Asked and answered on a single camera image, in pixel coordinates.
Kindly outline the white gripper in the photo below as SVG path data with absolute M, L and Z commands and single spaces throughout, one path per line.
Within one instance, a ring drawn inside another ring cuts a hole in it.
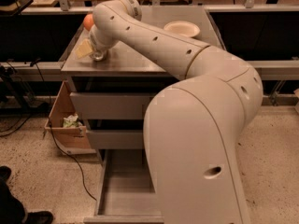
M 93 50 L 105 52 L 113 48 L 118 43 L 117 39 L 106 35 L 95 25 L 89 32 L 89 39 L 84 39 L 76 48 L 75 54 L 78 59 L 91 55 Z

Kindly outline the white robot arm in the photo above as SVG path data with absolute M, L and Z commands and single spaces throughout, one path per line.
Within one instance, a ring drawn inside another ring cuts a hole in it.
M 252 65 L 203 41 L 142 22 L 137 0 L 93 9 L 78 57 L 122 42 L 177 79 L 149 103 L 143 139 L 164 224 L 250 224 L 235 156 L 263 100 Z

